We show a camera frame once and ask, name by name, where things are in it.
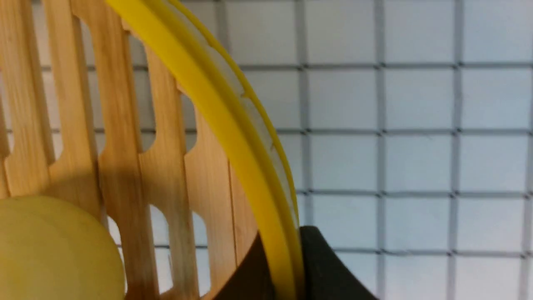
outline wood grain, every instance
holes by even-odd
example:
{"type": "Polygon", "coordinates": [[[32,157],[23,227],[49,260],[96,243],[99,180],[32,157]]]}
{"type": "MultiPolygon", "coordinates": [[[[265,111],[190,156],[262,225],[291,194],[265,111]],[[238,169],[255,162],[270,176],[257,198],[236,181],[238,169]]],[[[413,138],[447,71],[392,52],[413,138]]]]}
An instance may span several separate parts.
{"type": "Polygon", "coordinates": [[[106,131],[99,158],[100,187],[123,245],[126,299],[159,297],[149,206],[143,198],[139,164],[139,118],[129,44],[122,22],[103,0],[84,3],[94,47],[106,131]]]}
{"type": "Polygon", "coordinates": [[[150,149],[139,156],[144,193],[168,222],[174,283],[172,299],[198,299],[196,247],[183,159],[186,150],[180,93],[163,62],[150,49],[146,52],[157,134],[150,149]]]}
{"type": "Polygon", "coordinates": [[[246,199],[243,186],[240,184],[233,168],[231,175],[231,198],[233,201],[233,226],[235,229],[235,252],[237,263],[244,259],[257,236],[257,223],[252,208],[246,199]]]}
{"type": "MultiPolygon", "coordinates": [[[[0,64],[2,62],[2,47],[0,47],[0,64]]],[[[2,97],[0,95],[0,103],[3,103],[2,97]]],[[[0,105],[0,161],[4,162],[7,156],[10,154],[9,150],[9,144],[7,141],[7,132],[6,132],[6,126],[5,126],[5,118],[4,118],[4,108],[2,105],[0,105]]],[[[9,197],[9,187],[7,186],[7,177],[5,173],[4,164],[0,164],[0,199],[4,199],[9,197]]]]}
{"type": "Polygon", "coordinates": [[[30,1],[0,1],[0,48],[15,139],[7,182],[12,195],[36,194],[49,186],[54,154],[30,1]]]}
{"type": "Polygon", "coordinates": [[[63,152],[50,167],[54,186],[50,193],[105,220],[80,23],[72,17],[69,0],[44,0],[43,5],[63,140],[63,152]]]}
{"type": "Polygon", "coordinates": [[[206,299],[211,299],[237,266],[230,167],[222,146],[199,113],[196,128],[196,145],[185,156],[185,170],[191,208],[207,228],[211,291],[206,299]]]}

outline yellow rim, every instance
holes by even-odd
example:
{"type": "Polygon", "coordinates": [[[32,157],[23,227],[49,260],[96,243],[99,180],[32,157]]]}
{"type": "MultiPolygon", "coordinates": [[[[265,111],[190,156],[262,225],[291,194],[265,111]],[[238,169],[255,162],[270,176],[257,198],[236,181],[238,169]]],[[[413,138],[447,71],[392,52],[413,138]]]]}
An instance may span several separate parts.
{"type": "Polygon", "coordinates": [[[192,13],[177,0],[170,0],[200,31],[209,46],[226,60],[243,86],[245,96],[255,105],[283,164],[291,199],[286,199],[269,151],[239,102],[241,95],[234,93],[206,49],[168,4],[161,0],[107,1],[158,54],[224,148],[250,201],[277,296],[281,299],[303,297],[303,259],[292,175],[275,129],[242,71],[192,13]]]}

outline metal grid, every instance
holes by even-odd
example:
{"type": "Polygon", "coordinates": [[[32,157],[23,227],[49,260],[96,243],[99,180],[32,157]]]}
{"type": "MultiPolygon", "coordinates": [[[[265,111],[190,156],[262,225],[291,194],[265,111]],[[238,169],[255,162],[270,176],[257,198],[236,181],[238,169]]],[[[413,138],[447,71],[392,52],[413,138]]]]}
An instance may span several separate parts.
{"type": "MultiPolygon", "coordinates": [[[[375,11],[375,41],[376,41],[376,58],[375,64],[310,64],[308,63],[308,49],[306,42],[305,26],[305,0],[291,0],[295,5],[295,20],[297,29],[297,58],[298,64],[294,65],[241,65],[244,71],[248,70],[297,70],[299,77],[300,90],[300,129],[279,128],[278,133],[281,135],[301,135],[302,136],[302,158],[303,158],[303,185],[304,189],[299,190],[298,194],[305,197],[304,210],[305,219],[308,224],[313,224],[313,195],[352,195],[352,196],[375,196],[377,199],[377,248],[335,248],[339,253],[351,254],[375,254],[377,259],[377,297],[385,300],[385,256],[446,256],[448,257],[448,276],[447,276],[447,300],[455,299],[456,283],[456,257],[491,257],[491,258],[520,258],[520,282],[519,282],[519,300],[527,300],[529,284],[529,266],[533,257],[530,249],[531,232],[532,232],[532,206],[530,197],[533,196],[533,105],[530,112],[529,129],[462,129],[462,70],[464,69],[532,69],[531,62],[480,62],[464,63],[463,60],[463,23],[464,23],[464,3],[463,0],[455,1],[455,29],[454,29],[454,60],[452,64],[388,64],[385,62],[385,18],[384,18],[384,0],[374,0],[375,11]],[[310,112],[309,112],[309,71],[310,70],[353,70],[353,69],[374,69],[376,70],[376,92],[378,101],[378,129],[377,130],[346,130],[346,129],[311,129],[310,112]],[[454,77],[454,112],[453,112],[453,129],[436,129],[436,130],[389,130],[385,125],[385,78],[384,73],[387,69],[452,69],[454,77]],[[378,138],[378,172],[377,172],[377,190],[314,190],[312,189],[312,168],[311,168],[311,147],[310,138],[317,135],[349,135],[349,136],[377,136],[378,138]],[[385,137],[395,135],[451,135],[452,136],[452,159],[451,159],[451,186],[448,191],[434,192],[397,192],[390,193],[386,191],[385,186],[385,137]],[[467,135],[516,135],[528,136],[528,167],[527,181],[525,182],[525,193],[516,192],[461,192],[459,190],[459,172],[460,172],[460,147],[461,136],[467,135]],[[522,249],[520,252],[504,251],[458,251],[457,250],[457,223],[458,223],[458,197],[465,196],[468,198],[518,198],[524,199],[526,205],[524,208],[524,222],[522,231],[522,249]],[[387,198],[442,198],[449,197],[450,201],[450,219],[449,219],[449,237],[448,250],[403,250],[391,251],[386,249],[385,245],[385,200],[387,198]]],[[[230,50],[229,29],[227,21],[227,11],[224,0],[185,0],[184,2],[215,2],[216,4],[216,21],[218,25],[218,36],[221,43],[230,50]]],[[[43,66],[44,72],[49,72],[50,66],[43,66]]],[[[134,66],[134,70],[147,71],[146,66],[134,66]]],[[[141,129],[143,133],[154,133],[154,129],[141,129]]],[[[187,130],[187,133],[196,133],[195,130],[187,130]]],[[[156,248],[168,249],[166,245],[159,245],[156,248]]],[[[205,249],[205,246],[197,246],[198,249],[205,249]]]]}

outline wooden basket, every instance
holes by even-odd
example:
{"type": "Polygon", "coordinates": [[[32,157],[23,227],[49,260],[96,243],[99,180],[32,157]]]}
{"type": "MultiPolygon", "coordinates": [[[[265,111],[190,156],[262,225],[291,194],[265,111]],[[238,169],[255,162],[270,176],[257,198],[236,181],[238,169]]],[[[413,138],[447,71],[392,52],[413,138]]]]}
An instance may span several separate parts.
{"type": "Polygon", "coordinates": [[[71,201],[122,239],[126,299],[198,299],[191,211],[205,221],[213,298],[247,254],[256,225],[224,151],[200,115],[197,143],[185,151],[177,84],[146,49],[156,139],[142,151],[127,35],[103,0],[44,0],[63,152],[55,160],[31,3],[0,1],[0,69],[14,136],[0,120],[0,198],[45,194],[71,201]],[[80,21],[93,42],[106,145],[97,155],[80,21]],[[173,288],[158,291],[149,206],[166,217],[173,288]]]}

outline grid line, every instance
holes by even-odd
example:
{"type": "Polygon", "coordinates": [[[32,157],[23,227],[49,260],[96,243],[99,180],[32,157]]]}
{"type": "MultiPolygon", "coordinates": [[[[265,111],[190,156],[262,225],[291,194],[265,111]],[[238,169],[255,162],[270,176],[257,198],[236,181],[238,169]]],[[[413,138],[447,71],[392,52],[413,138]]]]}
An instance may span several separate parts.
{"type": "Polygon", "coordinates": [[[454,114],[453,114],[453,127],[455,132],[452,133],[452,149],[451,149],[451,190],[453,194],[450,195],[450,219],[448,227],[448,248],[451,249],[451,254],[448,255],[448,275],[446,282],[446,299],[455,300],[456,295],[456,280],[457,280],[457,260],[455,258],[457,249],[457,226],[458,226],[458,210],[459,203],[457,195],[459,194],[459,178],[460,178],[460,151],[461,151],[461,138],[459,133],[462,132],[461,115],[463,105],[463,94],[461,85],[461,69],[464,67],[463,60],[463,1],[454,1],[454,60],[456,63],[453,66],[453,88],[454,88],[454,114]]]}
{"type": "MultiPolygon", "coordinates": [[[[302,92],[306,90],[308,83],[305,83],[305,86],[301,88],[302,92]]],[[[52,133],[60,133],[60,128],[51,128],[52,133]]],[[[141,128],[141,133],[156,133],[155,128],[141,128]]],[[[12,133],[11,128],[6,129],[7,133],[12,133]]],[[[105,133],[104,128],[95,128],[95,133],[105,133]]],[[[456,130],[448,129],[402,129],[402,130],[351,130],[351,129],[284,129],[278,128],[276,132],[279,135],[303,135],[303,136],[319,136],[319,135],[336,135],[336,136],[419,136],[419,135],[458,135],[458,136],[529,136],[532,131],[528,129],[479,129],[479,130],[461,130],[457,132],[456,130]]],[[[188,128],[185,130],[187,134],[196,134],[197,131],[194,128],[188,128]]]]}
{"type": "MultiPolygon", "coordinates": [[[[453,191],[426,191],[426,192],[387,192],[387,191],[365,191],[365,190],[297,190],[298,194],[311,195],[337,195],[337,196],[376,196],[387,198],[448,198],[456,197],[453,191]]],[[[459,193],[461,198],[468,199],[509,199],[516,200],[528,196],[521,192],[465,192],[459,193]]]]}
{"type": "MultiPolygon", "coordinates": [[[[224,1],[217,2],[217,7],[223,7],[224,9],[216,9],[217,16],[220,11],[225,11],[224,1]]],[[[224,16],[217,17],[217,23],[227,24],[227,19],[224,16]]],[[[223,32],[219,27],[217,31],[219,40],[224,47],[229,45],[229,36],[228,32],[223,32]]],[[[442,63],[434,64],[427,62],[417,62],[417,63],[382,63],[382,64],[360,64],[360,63],[347,63],[347,64],[309,64],[309,63],[300,63],[300,64],[262,64],[262,65],[248,65],[248,64],[239,64],[239,67],[243,71],[306,71],[306,70],[368,70],[368,69],[529,69],[533,68],[533,61],[515,61],[515,62],[471,62],[471,63],[442,63]]],[[[42,65],[41,71],[51,72],[52,67],[49,65],[42,65]]],[[[147,72],[148,66],[146,65],[133,65],[133,70],[138,72],[147,72]]],[[[94,65],[87,65],[87,71],[94,72],[96,67],[94,65]]]]}
{"type": "MultiPolygon", "coordinates": [[[[529,107],[529,136],[528,136],[528,150],[527,150],[527,168],[526,168],[526,190],[528,195],[524,196],[526,200],[524,203],[524,220],[522,228],[522,251],[531,253],[531,234],[532,234],[532,219],[533,219],[533,204],[531,203],[531,196],[533,193],[533,78],[531,82],[531,100],[529,107]]],[[[519,279],[519,300],[527,300],[529,293],[529,278],[531,258],[524,256],[520,264],[520,279],[519,279]]]]}
{"type": "MultiPolygon", "coordinates": [[[[294,3],[295,28],[296,28],[296,55],[300,64],[305,64],[308,60],[307,32],[305,25],[305,1],[298,0],[294,3]]],[[[310,127],[309,109],[309,74],[307,72],[298,73],[298,90],[300,92],[300,124],[302,128],[310,127]]],[[[310,189],[312,186],[311,169],[311,138],[308,135],[302,137],[302,174],[303,186],[310,189]]],[[[314,225],[314,207],[311,195],[304,193],[304,216],[306,225],[314,225]]]]}
{"type": "Polygon", "coordinates": [[[228,53],[231,53],[228,12],[225,1],[215,1],[216,36],[228,53]]]}
{"type": "MultiPolygon", "coordinates": [[[[156,249],[169,249],[169,245],[156,244],[156,249]]],[[[208,246],[198,244],[196,249],[208,249],[208,246]]],[[[531,252],[516,252],[516,251],[447,251],[447,250],[434,250],[434,249],[407,249],[407,250],[395,250],[395,249],[374,249],[374,248],[339,248],[332,247],[336,253],[346,254],[377,254],[384,256],[401,256],[401,257],[416,257],[416,256],[448,256],[448,257],[475,257],[475,258],[516,258],[523,259],[533,258],[531,252]]]]}
{"type": "MultiPolygon", "coordinates": [[[[383,135],[386,128],[386,99],[385,99],[385,70],[381,67],[385,64],[385,7],[383,0],[374,1],[374,39],[376,61],[376,98],[377,98],[377,246],[379,249],[385,249],[386,246],[386,203],[384,191],[386,188],[386,143],[383,135]]],[[[385,300],[386,298],[386,260],[385,256],[379,254],[377,257],[377,298],[385,300]]]]}

